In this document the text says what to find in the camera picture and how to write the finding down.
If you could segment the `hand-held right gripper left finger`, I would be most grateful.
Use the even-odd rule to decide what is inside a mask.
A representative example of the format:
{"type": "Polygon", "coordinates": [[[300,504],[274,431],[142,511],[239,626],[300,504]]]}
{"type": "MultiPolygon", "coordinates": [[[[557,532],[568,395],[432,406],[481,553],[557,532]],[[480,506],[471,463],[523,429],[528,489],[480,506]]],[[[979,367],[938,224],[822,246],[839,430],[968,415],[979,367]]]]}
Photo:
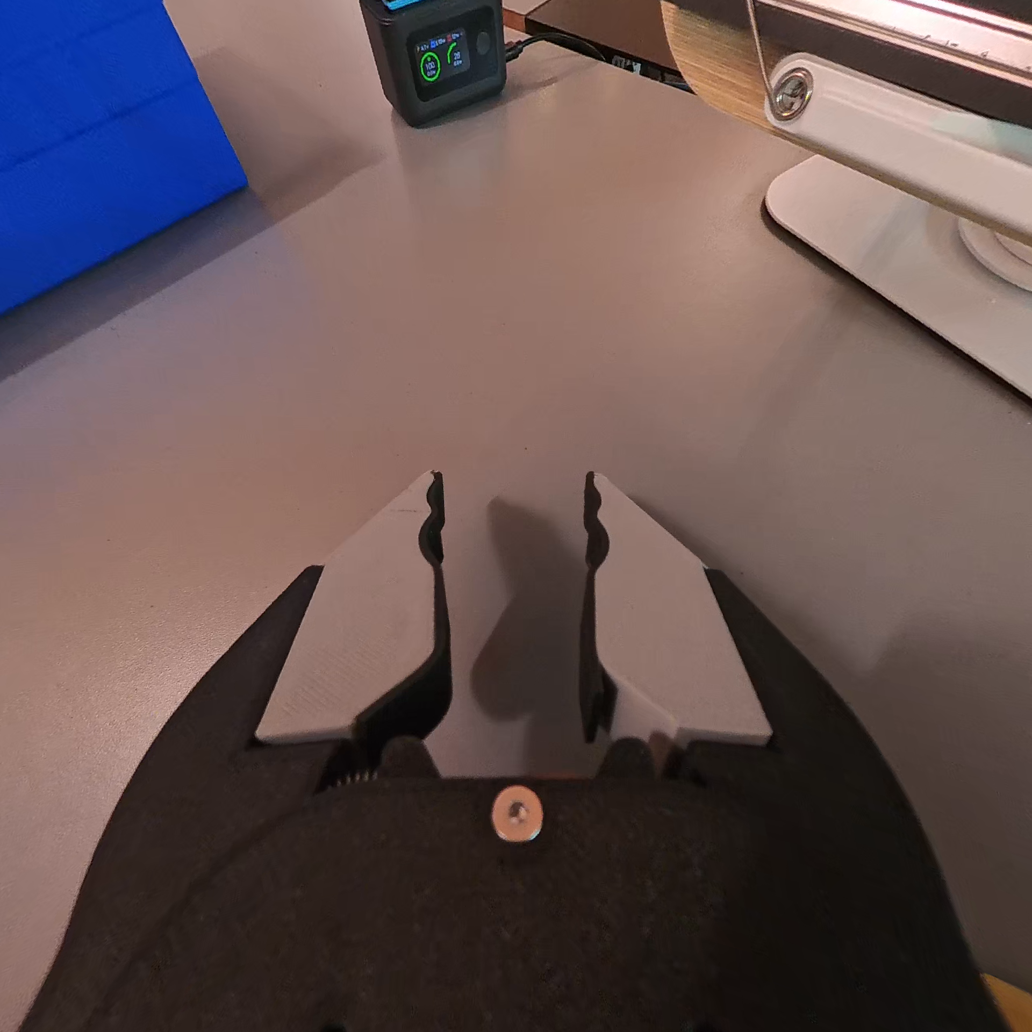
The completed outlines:
{"type": "Polygon", "coordinates": [[[444,483],[427,471],[323,565],[257,729],[264,745],[426,737],[452,698],[444,483]]]}

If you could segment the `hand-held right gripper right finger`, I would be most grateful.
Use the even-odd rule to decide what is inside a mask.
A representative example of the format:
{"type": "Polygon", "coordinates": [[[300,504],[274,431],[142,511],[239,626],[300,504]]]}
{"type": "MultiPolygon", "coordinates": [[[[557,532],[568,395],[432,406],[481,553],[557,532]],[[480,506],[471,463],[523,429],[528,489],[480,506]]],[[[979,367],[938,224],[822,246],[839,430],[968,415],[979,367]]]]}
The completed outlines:
{"type": "Polygon", "coordinates": [[[585,477],[584,528],[585,741],[603,735],[648,746],[767,745],[772,728],[710,569],[596,471],[585,477]]]}

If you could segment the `blue plastic bin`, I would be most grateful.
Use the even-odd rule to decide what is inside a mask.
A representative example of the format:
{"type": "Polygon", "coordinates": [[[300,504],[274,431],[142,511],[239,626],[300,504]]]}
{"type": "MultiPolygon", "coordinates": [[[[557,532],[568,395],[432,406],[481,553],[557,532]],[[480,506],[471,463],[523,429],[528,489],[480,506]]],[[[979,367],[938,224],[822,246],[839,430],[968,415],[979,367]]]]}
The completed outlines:
{"type": "Polygon", "coordinates": [[[1,311],[248,185],[160,1],[1,3],[1,311]]]}

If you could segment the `black charging case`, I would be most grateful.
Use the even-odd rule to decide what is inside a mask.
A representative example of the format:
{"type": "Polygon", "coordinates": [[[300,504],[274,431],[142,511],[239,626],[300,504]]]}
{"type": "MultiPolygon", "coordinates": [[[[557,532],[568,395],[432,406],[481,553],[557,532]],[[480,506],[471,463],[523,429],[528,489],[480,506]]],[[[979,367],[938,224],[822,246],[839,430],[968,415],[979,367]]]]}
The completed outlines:
{"type": "Polygon", "coordinates": [[[499,1],[361,1],[385,97],[420,127],[496,97],[507,83],[499,1]]]}

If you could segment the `dark brown flat panel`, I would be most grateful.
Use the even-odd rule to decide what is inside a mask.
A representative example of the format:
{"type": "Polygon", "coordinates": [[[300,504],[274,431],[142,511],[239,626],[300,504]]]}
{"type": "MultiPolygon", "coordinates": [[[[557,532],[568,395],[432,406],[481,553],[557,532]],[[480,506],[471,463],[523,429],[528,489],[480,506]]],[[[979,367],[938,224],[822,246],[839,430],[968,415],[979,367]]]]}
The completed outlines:
{"type": "Polygon", "coordinates": [[[668,44],[658,1],[504,1],[501,7],[510,29],[575,36],[618,69],[692,93],[668,44]]]}

